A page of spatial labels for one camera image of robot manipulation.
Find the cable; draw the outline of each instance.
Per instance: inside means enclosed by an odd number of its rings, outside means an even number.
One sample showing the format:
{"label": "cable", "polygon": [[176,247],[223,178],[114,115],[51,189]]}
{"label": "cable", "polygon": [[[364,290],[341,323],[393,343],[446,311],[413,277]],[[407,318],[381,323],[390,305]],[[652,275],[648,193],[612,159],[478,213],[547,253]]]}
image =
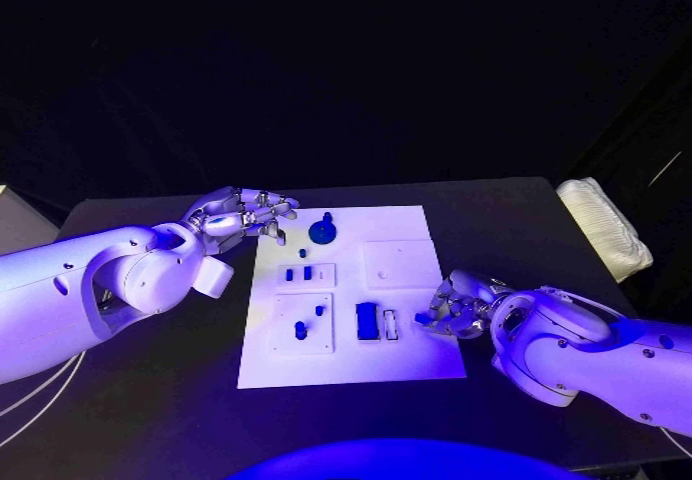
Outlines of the cable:
{"label": "cable", "polygon": [[73,373],[70,374],[68,379],[65,380],[65,383],[63,384],[61,389],[58,390],[58,393],[55,394],[54,398],[48,402],[47,406],[41,409],[39,413],[35,415],[35,417],[26,422],[25,426],[3,440],[0,443],[0,447],[3,447],[8,442],[29,428],[29,425],[38,420],[38,418],[44,415],[44,412],[48,410],[54,402],[58,400],[58,397],[61,396],[63,391],[68,387],[70,381],[73,380],[73,377],[75,376],[77,370],[80,369],[80,365],[83,364],[84,360],[84,355],[87,352],[83,352],[80,354],[80,359],[77,360],[77,365],[75,368],[73,369]]}
{"label": "cable", "polygon": [[63,368],[58,370],[55,375],[41,384],[41,386],[37,388],[37,390],[19,400],[19,402],[15,403],[15,405],[11,405],[2,412],[0,412],[0,417],[8,413],[12,412],[54,382],[54,380],[61,376],[63,372],[68,369],[68,367],[73,365],[73,363],[77,360],[77,357],[80,354],[77,354],[65,363]]}
{"label": "cable", "polygon": [[674,442],[674,445],[681,449],[681,451],[685,453],[685,455],[692,458],[692,453],[688,452],[685,447],[678,443],[678,440],[671,436],[671,433],[668,433],[668,429],[664,427],[659,427],[662,432],[667,434],[668,439]]}

